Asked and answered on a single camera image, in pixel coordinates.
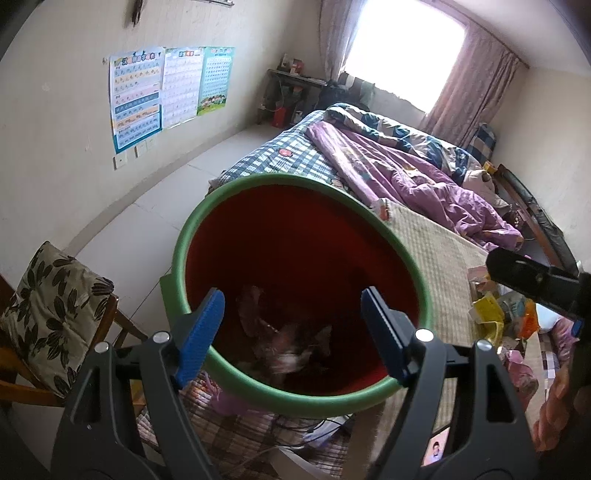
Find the pillow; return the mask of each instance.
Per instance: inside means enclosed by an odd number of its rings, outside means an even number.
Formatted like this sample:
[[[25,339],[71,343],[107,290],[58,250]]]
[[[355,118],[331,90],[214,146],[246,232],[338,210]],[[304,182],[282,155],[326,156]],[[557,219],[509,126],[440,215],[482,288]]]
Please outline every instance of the pillow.
[[[464,177],[462,187],[476,193],[480,198],[487,201],[495,209],[502,209],[509,206],[495,193],[495,184],[492,177],[485,170],[468,170]]]
[[[466,151],[477,159],[480,165],[484,165],[486,161],[490,161],[495,145],[496,136],[492,128],[487,124],[480,124]]]
[[[111,280],[45,242],[0,317],[0,327],[31,372],[65,397],[112,292]]]

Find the purple blanket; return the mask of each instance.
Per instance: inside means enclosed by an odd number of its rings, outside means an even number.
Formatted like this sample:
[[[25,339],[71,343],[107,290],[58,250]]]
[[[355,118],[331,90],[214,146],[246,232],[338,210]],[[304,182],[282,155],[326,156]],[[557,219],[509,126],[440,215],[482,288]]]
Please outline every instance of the purple blanket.
[[[310,125],[306,135],[367,206],[380,198],[401,203],[488,251],[523,242],[489,203],[418,157],[327,122]]]

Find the tiled floor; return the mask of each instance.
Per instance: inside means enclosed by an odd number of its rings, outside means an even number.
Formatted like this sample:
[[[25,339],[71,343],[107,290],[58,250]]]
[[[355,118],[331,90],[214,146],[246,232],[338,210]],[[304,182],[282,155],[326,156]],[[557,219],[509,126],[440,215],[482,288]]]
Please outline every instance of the tiled floor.
[[[77,256],[115,283],[119,308],[146,334],[168,329],[158,280],[170,268],[178,233],[207,193],[207,181],[279,132],[258,125],[207,150],[127,207]],[[118,333],[114,326],[107,340]],[[60,408],[14,404],[11,411],[16,430],[47,467],[60,418]]]

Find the chair cushion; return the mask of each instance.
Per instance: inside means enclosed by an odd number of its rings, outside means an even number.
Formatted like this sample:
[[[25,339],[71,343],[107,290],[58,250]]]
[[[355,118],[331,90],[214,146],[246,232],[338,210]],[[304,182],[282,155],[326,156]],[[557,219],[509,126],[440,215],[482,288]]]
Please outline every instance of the chair cushion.
[[[31,372],[65,397],[105,313],[113,282],[45,242],[0,326]]]

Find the human hand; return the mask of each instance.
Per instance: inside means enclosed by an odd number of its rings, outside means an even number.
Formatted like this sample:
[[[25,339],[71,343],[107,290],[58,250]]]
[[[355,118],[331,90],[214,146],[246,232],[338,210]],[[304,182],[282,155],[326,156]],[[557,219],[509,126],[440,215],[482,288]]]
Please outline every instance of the human hand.
[[[574,401],[570,400],[568,392],[569,369],[568,365],[565,365],[556,374],[554,383],[550,387],[548,400],[540,409],[540,419],[532,428],[532,440],[537,452],[556,448],[560,433],[569,422],[573,408],[580,415],[591,411],[591,385],[581,388]]]

